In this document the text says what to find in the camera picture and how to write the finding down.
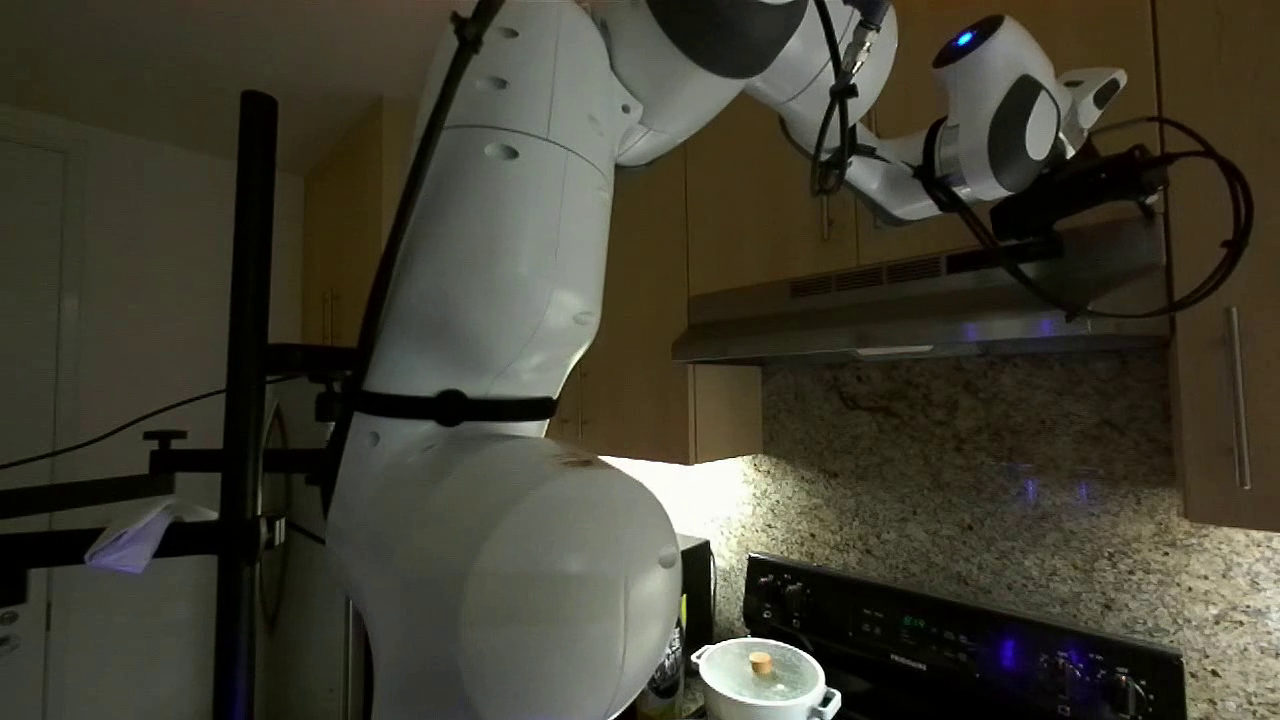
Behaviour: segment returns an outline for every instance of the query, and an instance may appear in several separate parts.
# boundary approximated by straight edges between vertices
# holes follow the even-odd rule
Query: ceiling
[[[414,99],[458,0],[0,0],[0,105],[232,156],[237,95],[279,99],[305,171],[375,95]]]

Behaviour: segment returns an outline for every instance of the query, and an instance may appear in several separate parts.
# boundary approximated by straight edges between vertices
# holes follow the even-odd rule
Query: range hood
[[[1161,220],[1106,220],[1061,231],[1061,255],[1024,271],[1095,309],[1168,301]],[[893,268],[754,283],[694,296],[676,355],[690,364],[759,364],[822,355],[971,355],[1085,350],[1165,344],[1168,318],[1064,318],[982,251]]]

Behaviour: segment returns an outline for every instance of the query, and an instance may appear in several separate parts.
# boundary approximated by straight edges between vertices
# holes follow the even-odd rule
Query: white pot
[[[826,670],[797,644],[734,637],[690,650],[690,665],[711,720],[830,720],[845,705]]]

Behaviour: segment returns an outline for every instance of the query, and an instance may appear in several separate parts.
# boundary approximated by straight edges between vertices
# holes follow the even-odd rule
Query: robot
[[[834,156],[834,178],[923,220],[941,207],[919,162],[961,198],[1016,194],[1124,89],[1121,66],[1061,74],[1010,15],[987,15],[934,55],[949,119],[878,139],[858,119],[895,31],[888,0],[509,0],[492,15],[406,194],[340,434],[328,544],[369,624],[375,720],[604,720],[676,626],[679,544],[635,478],[544,439],[547,417],[413,410],[558,394],[599,323],[620,162],[748,90],[793,143]]]

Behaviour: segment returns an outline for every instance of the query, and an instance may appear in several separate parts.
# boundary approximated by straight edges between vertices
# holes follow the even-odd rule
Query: black stove
[[[748,560],[743,624],[809,649],[841,720],[1184,720],[1175,650]]]

